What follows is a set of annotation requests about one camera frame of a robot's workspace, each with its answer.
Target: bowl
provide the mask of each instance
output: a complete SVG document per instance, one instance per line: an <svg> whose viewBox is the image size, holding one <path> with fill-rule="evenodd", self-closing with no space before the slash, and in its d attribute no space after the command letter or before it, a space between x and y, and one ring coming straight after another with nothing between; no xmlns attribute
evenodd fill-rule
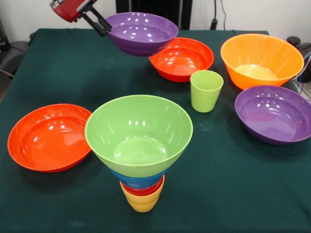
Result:
<svg viewBox="0 0 311 233"><path fill-rule="evenodd" d="M178 34L168 19L153 14L125 12L106 19L112 26L108 37L122 52L152 56L163 50Z"/></svg>
<svg viewBox="0 0 311 233"><path fill-rule="evenodd" d="M285 145L311 136L311 104L284 87L246 89L237 96L235 109L245 128L263 142Z"/></svg>
<svg viewBox="0 0 311 233"><path fill-rule="evenodd" d="M242 90L258 85L281 86L304 66L301 53L288 42L263 34L234 36L221 57L232 82Z"/></svg>
<svg viewBox="0 0 311 233"><path fill-rule="evenodd" d="M164 176L162 176L162 178L158 182L156 182L154 185L147 187L147 188L131 188L131 187L126 186L124 183L122 183L122 185L125 188L125 190L131 194L134 194L136 196L147 196L155 192L161 186L163 182L163 177Z"/></svg>
<svg viewBox="0 0 311 233"><path fill-rule="evenodd" d="M126 186L130 188L144 189L144 188L148 188L156 184L161 179L161 177L167 172L168 169L154 176L143 177L143 178L123 176L121 174L116 173L115 171L111 169L109 170Z"/></svg>
<svg viewBox="0 0 311 233"><path fill-rule="evenodd" d="M123 193L125 194L125 197L128 203L134 210L138 212L148 212L156 205L157 200L159 199L161 191L163 189L164 182L165 182L165 176L163 176L163 181L162 181L161 186L155 192L149 195L146 195L146 196L137 196L137 195L131 194L124 188L121 182L120 182L120 185L121 185L121 189Z"/></svg>
<svg viewBox="0 0 311 233"><path fill-rule="evenodd" d="M86 123L86 140L97 157L128 177L149 177L168 169L193 133L188 113L171 100L131 95L96 109Z"/></svg>
<svg viewBox="0 0 311 233"><path fill-rule="evenodd" d="M77 105L36 109L13 127L8 138L12 159L24 168L59 172L72 168L90 152L84 129L91 112Z"/></svg>
<svg viewBox="0 0 311 233"><path fill-rule="evenodd" d="M149 60L162 77L172 82L187 83L194 72L210 68L214 54L200 41L177 37Z"/></svg>

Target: bowl rim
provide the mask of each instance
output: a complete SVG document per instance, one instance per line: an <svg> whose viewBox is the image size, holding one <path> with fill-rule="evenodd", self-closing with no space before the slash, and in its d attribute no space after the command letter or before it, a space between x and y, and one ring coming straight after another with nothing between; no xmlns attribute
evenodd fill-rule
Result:
<svg viewBox="0 0 311 233"><path fill-rule="evenodd" d="M161 182L161 185L160 185L156 190L154 190L153 193L148 194L148 195L145 195L145 196L138 196L138 195L135 195L135 194L130 193L129 191L127 191L127 190L124 188L123 183L122 183L121 181L119 181L119 182L120 182L120 185L121 185L122 190L125 191L126 194L129 194L131 197L149 198L149 197L151 197L152 195L155 195L155 194L160 193L160 192L162 191L162 188L163 188L164 182L165 182L165 175L163 175L163 180L162 180L162 182Z"/></svg>
<svg viewBox="0 0 311 233"><path fill-rule="evenodd" d="M160 100L164 100L164 101L167 101L167 102L170 102L171 104L177 106L181 111L183 111L185 113L185 116L187 117L189 123L190 123L190 134L189 134L189 137L188 137L188 140L186 141L186 143L184 144L184 146L179 150L177 151L176 153L174 153L173 155L171 155L170 157L164 159L164 160L161 160L161 161L158 161L158 162L155 162L155 163L150 163L150 164L140 164L140 165L133 165L133 164L123 164L123 163L120 163L120 162L116 162L114 160L111 160L111 159L108 159L106 157L103 157L101 156L98 151L96 149L94 149L94 147L89 143L89 139L88 139L88 135L87 135L87 129L88 129L88 125L90 123L90 121L92 120L93 116L98 112L100 111L102 108L104 108L106 105L112 103L112 102L115 102L115 101L118 101L118 100L121 100L121 99L127 99L127 98L135 98L135 97L148 97L148 98L154 98L154 99L160 99ZM175 103L174 101L172 100L169 100L167 98L164 98L164 97L160 97L160 96L154 96L154 95L145 95L145 94L138 94L138 95L127 95L127 96L122 96L122 97L118 97L118 98L115 98L113 100L110 100L104 104L102 104L101 106L99 106L92 114L91 116L88 118L87 122L86 122L86 125L85 125L85 138L86 138L86 141L89 145L89 147L92 149L92 151L100 156L101 158L103 158L105 161L108 161L112 164L115 164L115 165L120 165L120 166L126 166L126 167L147 167L147 166L154 166L154 165L158 165L158 164L161 164L161 163L164 163L168 160L171 160L172 158L176 157L177 155L179 155L182 151L184 151L186 149L186 147L188 146L188 144L190 143L191 139L192 139L192 136L193 136L193 122L192 122L192 119L191 117L189 116L189 114L187 113L187 111L181 107L179 104Z"/></svg>
<svg viewBox="0 0 311 233"><path fill-rule="evenodd" d="M310 105L310 108L311 108L311 103L309 103L305 98L303 98L301 95L299 95L297 92L295 91L292 91L288 88L285 88L285 87L281 87L281 86L272 86L272 85L258 85L258 86L253 86L253 87L250 87L246 90L243 90L241 93L238 94L238 96L236 97L235 101L234 101L234 108L235 108L235 112L236 114L238 115L239 119L241 122L243 122L243 124L245 124L247 127L248 124L242 119L241 115L239 114L239 112L237 111L237 101L238 99L241 97L241 95L243 95L245 92L251 92L253 89L255 88L263 88L263 87L269 87L269 88L274 88L274 89L278 89L278 90L283 90L283 91L287 91L287 92L292 92L294 95L296 95L297 97L299 97L300 99L302 99L302 101L304 101L305 103L309 104ZM256 130L252 129L251 127L249 127L251 130L253 130L254 132L256 132L258 135L262 136L262 137L265 137L265 138L269 138L269 139L272 139L274 141L277 141L277 142L284 142L284 143L295 143L295 142L301 142L301 141L304 141L306 139L308 139L310 136L311 136L311 132L303 137L303 138L300 138L300 139L297 139L297 140L280 140L280 139L276 139L276 138L272 138L272 137L268 137L266 135L263 135L259 132L257 132Z"/></svg>
<svg viewBox="0 0 311 233"><path fill-rule="evenodd" d="M172 39L176 38L177 35L179 34L179 29L177 27L176 24L174 24L172 21L170 21L169 19L165 18L165 17L162 17L162 16L158 16L158 15L155 15L155 14L151 14L151 13L145 13L145 12L136 12L136 11L132 11L132 12L120 12L120 13L116 13L114 15L111 15L109 17L106 18L106 20L109 22L109 19L112 18L112 17L115 17L117 15L128 15L128 14L145 14L145 15L150 15L150 16L156 16L156 17L159 17L159 18L162 18L164 20L166 20L167 22L170 22L172 24L172 26L175 28L176 30L176 33L174 34L174 36L170 36L169 39L166 39L166 40L159 40L159 41L156 41L156 42L152 42L152 41L135 41L135 40L128 40L128 39L125 39L123 37L120 37L120 36L117 36L109 31L107 31L107 33L111 36L114 36L116 38L119 38L119 39L122 39L122 40L126 40L126 41L131 41L131 42L136 42L136 43L142 43L142 44L157 44L157 43L164 43L164 42L167 42L167 41L171 41Z"/></svg>
<svg viewBox="0 0 311 233"><path fill-rule="evenodd" d="M168 48L168 46L170 46L170 44L173 43L175 40L183 40L183 41L184 41L184 40L190 40L190 41L193 41L193 42L196 42L196 43L198 43L198 44L203 45L204 47L207 48L207 50L209 50L210 54L212 55L211 64L210 64L209 66L207 66L206 69L200 69L200 70L197 70L197 71L208 70L208 69L213 65L214 60L215 60L215 56L214 56L213 50L212 50L209 46L207 46L206 44L204 44L204 43L201 42L201 41L198 41L198 40L195 40L195 39L192 39L192 38L188 38L188 37L175 37L175 38L165 47L165 49L163 49L162 51L160 51L159 53L157 53L157 54L155 54L155 55L153 55L153 56L149 56L149 57L148 57L150 63L151 63L154 67L156 67L157 69L159 69L161 72L166 73L166 74L170 74L170 75L174 75L174 76L178 76L178 77L188 77L188 76L191 76L191 74L177 75L177 74L174 74L174 73L171 73L171 72L166 72L166 71L160 69L160 67L158 66L158 62L156 62L156 63L153 62L153 61L155 61L155 57L157 57L158 55L160 55L161 53L163 53L163 52L166 51L166 50L170 50L170 49Z"/></svg>
<svg viewBox="0 0 311 233"><path fill-rule="evenodd" d="M84 111L86 111L87 113L89 113L90 116L91 116L91 114L92 114L88 109L86 109L86 108L84 108L84 107L82 107L82 106L76 105L76 104L70 104L70 103L56 103L56 104L49 104L49 105L45 105L45 106L36 108L36 109L30 111L29 113L27 113L26 115L24 115L24 116L14 125L14 127L11 129L11 131L10 131L10 133L9 133L9 136L8 136L8 140L7 140L7 148L8 148L9 155L10 155L10 157L14 160L14 162L17 163L18 165L20 165L20 166L22 166L22 167L24 167L24 168L27 168L27 169L29 169L29 170L32 170L32 171L37 171L37 172L49 172L49 173L52 173L52 172L61 172L61 171L64 171L64 170L69 169L70 166L75 165L77 162L82 161L82 160L83 160L84 158L86 158L87 155L91 152L91 147L88 146L89 148L88 148L87 152L85 152L83 155L79 156L79 158L75 159L74 161L71 161L71 162L69 162L69 163L67 163L67 164L64 164L64 165L60 166L60 167L44 168L44 169L42 169L42 168L35 168L35 167L33 167L33 166L28 166L28 165L25 165L25 164L23 164L23 163L20 163L18 160L15 159L14 156L12 156L12 150L11 150L9 144L10 144L10 141L11 141L12 134L13 134L13 132L15 131L16 127L17 127L22 121L24 121L26 118L28 118L28 117L31 116L32 114L36 113L37 111L40 111L40 110L46 109L46 108L49 109L49 108L55 107L55 106L56 106L56 107L58 107L58 106L71 106L71 107L74 107L74 108L83 109Z"/></svg>
<svg viewBox="0 0 311 233"><path fill-rule="evenodd" d="M124 184L123 182L121 182L121 181L120 182L122 183L125 190L128 191L129 193L137 195L137 196L146 196L145 195L146 193L155 192L157 190L157 188L159 188L161 186L163 179L164 179L164 175L161 176L161 178L156 183L154 183L153 185L151 185L147 188L131 188L131 187L127 186L126 184Z"/></svg>
<svg viewBox="0 0 311 233"><path fill-rule="evenodd" d="M295 46L291 45L290 43L288 43L288 42L286 42L286 41L284 41L284 40L282 40L282 39L280 39L280 38L278 38L278 37L276 37L276 36L266 35L266 34L260 34L260 33L243 33L243 34L235 35L235 36L233 36L233 37L227 39L227 40L223 43L223 45L221 46L221 49L220 49L220 55L221 55L221 57L222 57L223 62L226 64L226 66L230 67L230 68L231 68L232 70L234 70L235 72L237 72L237 73L239 73L239 74L241 74L241 75L243 75L243 76L245 76L245 77L247 77L247 78L249 78L249 79L260 80L260 81L268 81L268 82L274 81L274 80L258 79L258 78L254 78L254 77L250 77L250 76L244 75L244 74L242 74L241 72L238 72L235 68L233 68L231 65L229 65L229 64L225 61L224 55L223 55L224 46L225 46L227 43L229 43L231 40L234 40L234 39L237 38L237 37L245 37L245 36L250 36L250 35L251 35L251 36L258 36L258 37L270 37L270 38L275 39L275 40L277 40L277 41L279 41L279 42L281 42L281 43L283 43L283 44L288 44L288 46L292 47L293 49L295 49L295 50L300 54L300 58L301 58L301 59L300 59L301 68L299 69L299 71L296 72L294 75L291 75L291 76L288 76L288 77L285 77L285 78L282 78L282 79L279 79L279 78L278 78L276 81L289 80L289 79L291 79L291 78L294 78L294 77L295 77L297 74L299 74L300 71L303 69L303 67L304 67L304 65L305 65L305 64L304 64L304 63L305 63L304 58L303 58L302 54L299 52L299 50L298 50L297 48L295 48Z"/></svg>

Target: cable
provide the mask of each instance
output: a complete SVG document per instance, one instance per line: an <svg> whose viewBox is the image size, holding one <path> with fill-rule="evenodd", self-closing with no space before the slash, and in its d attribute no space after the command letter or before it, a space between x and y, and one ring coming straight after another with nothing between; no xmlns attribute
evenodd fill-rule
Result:
<svg viewBox="0 0 311 233"><path fill-rule="evenodd" d="M214 0L214 7L215 7L214 19L216 19L216 16L217 16L217 3L216 3L216 0Z"/></svg>
<svg viewBox="0 0 311 233"><path fill-rule="evenodd" d="M299 94L301 94L302 91L304 91L304 90L303 90L303 83L302 83L302 86L300 86L300 83L301 83L301 78L302 78L303 72L306 70L307 66L309 65L309 62L311 61L311 52L309 52L309 53L307 54L306 59L307 59L307 62L305 63L305 65L304 65L302 71L300 71L300 73L297 74L297 76L296 76L296 79L298 80L298 86L301 88L301 91L300 91Z"/></svg>
<svg viewBox="0 0 311 233"><path fill-rule="evenodd" d="M307 101L311 101L311 96L304 90L301 88L301 86L298 84L297 81L294 80L294 82L297 84L297 87L299 87L301 89L301 92L304 92L306 94L306 96L309 98L309 99L306 99Z"/></svg>
<svg viewBox="0 0 311 233"><path fill-rule="evenodd" d="M220 0L220 3L222 4L222 9L223 9L223 12L224 12L224 15L225 15L225 19L224 19L224 31L225 31L225 20L227 19L227 13L225 12L223 0Z"/></svg>
<svg viewBox="0 0 311 233"><path fill-rule="evenodd" d="M8 76L10 76L10 77L12 77L12 78L14 77L13 74L10 74L10 73L6 72L6 71L3 70L3 69L0 69L0 72L4 73L4 74L6 74L6 75L8 75Z"/></svg>

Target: dark green cloth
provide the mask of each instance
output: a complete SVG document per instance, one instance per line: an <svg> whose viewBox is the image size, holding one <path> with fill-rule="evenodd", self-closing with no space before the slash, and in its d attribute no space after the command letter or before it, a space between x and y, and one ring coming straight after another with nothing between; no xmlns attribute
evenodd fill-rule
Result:
<svg viewBox="0 0 311 233"><path fill-rule="evenodd" d="M234 111L240 90L220 48L240 33L247 32L179 34L210 46L211 69L225 80L214 110L201 114L191 107L189 83L165 80L148 58L120 52L108 37L93 30L39 30L0 104L0 232L310 232L311 141L265 144L244 129ZM24 169L9 156L9 132L30 111L54 103L94 111L130 94L173 100L194 126L150 212L130 207L117 178L93 153L55 174Z"/></svg>

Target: yellow cup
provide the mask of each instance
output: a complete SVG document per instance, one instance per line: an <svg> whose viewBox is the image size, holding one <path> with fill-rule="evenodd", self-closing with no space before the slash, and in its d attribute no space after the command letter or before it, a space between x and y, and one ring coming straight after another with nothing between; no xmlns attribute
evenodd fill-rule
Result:
<svg viewBox="0 0 311 233"><path fill-rule="evenodd" d="M138 211L138 212L148 212L150 211L157 203L157 200L159 199L160 193L162 191L163 185L165 181L165 175L163 175L163 182L159 189L155 191L152 194L149 194L147 196L136 196L131 193L129 193L125 188L123 187L123 184L120 182L121 189L123 193L126 196L126 199L130 206Z"/></svg>

